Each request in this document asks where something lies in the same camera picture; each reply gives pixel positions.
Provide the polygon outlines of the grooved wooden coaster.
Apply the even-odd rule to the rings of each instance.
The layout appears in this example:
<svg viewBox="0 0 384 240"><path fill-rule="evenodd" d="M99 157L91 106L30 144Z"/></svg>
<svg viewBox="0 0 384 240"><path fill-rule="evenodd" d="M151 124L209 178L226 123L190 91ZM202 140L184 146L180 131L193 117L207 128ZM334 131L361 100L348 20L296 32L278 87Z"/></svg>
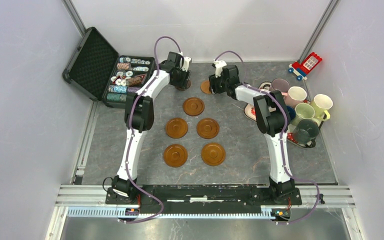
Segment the grooved wooden coaster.
<svg viewBox="0 0 384 240"><path fill-rule="evenodd" d="M187 115L198 116L205 110L205 104L200 98L190 97L183 102L182 108Z"/></svg>

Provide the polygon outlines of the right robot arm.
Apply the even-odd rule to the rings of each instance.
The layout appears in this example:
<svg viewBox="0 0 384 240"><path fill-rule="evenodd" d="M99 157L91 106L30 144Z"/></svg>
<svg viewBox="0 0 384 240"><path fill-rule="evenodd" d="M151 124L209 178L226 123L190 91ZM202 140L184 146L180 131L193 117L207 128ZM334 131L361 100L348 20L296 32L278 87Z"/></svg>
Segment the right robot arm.
<svg viewBox="0 0 384 240"><path fill-rule="evenodd" d="M287 130L291 121L284 97L279 90L267 91L240 82L239 69L224 61L215 61L214 74L208 77L213 94L226 93L234 100L254 107L256 124L264 135L270 157L268 196L282 204L295 190L287 151Z"/></svg>

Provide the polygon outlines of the dark blue mug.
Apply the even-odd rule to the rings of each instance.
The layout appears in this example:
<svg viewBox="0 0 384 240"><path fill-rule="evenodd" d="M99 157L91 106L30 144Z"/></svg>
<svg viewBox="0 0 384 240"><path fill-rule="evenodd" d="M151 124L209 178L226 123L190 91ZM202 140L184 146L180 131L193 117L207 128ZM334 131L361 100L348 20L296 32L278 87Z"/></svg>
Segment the dark blue mug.
<svg viewBox="0 0 384 240"><path fill-rule="evenodd" d="M290 117L290 121L293 121L297 116L295 109L289 105L287 105L286 108Z"/></svg>

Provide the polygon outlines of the light wooden coaster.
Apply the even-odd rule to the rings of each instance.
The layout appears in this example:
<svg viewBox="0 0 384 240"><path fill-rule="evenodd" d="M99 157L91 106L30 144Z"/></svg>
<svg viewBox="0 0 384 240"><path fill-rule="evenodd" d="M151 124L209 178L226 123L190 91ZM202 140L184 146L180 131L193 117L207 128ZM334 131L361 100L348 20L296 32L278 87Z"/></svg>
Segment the light wooden coaster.
<svg viewBox="0 0 384 240"><path fill-rule="evenodd" d="M200 85L200 89L203 93L205 94L211 94L211 87L210 87L210 82L208 80L203 81Z"/></svg>

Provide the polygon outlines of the dark brown coaster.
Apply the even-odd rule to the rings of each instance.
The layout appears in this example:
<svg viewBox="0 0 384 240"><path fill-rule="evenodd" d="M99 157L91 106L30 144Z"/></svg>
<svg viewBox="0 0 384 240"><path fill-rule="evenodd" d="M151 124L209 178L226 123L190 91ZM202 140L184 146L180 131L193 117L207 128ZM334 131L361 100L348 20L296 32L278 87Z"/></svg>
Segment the dark brown coaster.
<svg viewBox="0 0 384 240"><path fill-rule="evenodd" d="M191 87L191 81L188 80L184 86L176 86L175 88L179 91L185 91Z"/></svg>

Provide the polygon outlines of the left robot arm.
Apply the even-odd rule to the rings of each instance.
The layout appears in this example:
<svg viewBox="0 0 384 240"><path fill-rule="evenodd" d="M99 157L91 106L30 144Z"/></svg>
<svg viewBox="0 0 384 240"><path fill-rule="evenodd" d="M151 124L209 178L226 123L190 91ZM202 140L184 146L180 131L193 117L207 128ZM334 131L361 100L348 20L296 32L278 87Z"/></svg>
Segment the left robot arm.
<svg viewBox="0 0 384 240"><path fill-rule="evenodd" d="M154 124L154 100L167 86L180 91L191 86L189 66L192 59L182 52L168 53L167 59L157 65L147 83L139 90L127 94L124 121L126 143L122 162L111 182L111 189L125 204L133 203L138 195L137 166L143 142Z"/></svg>

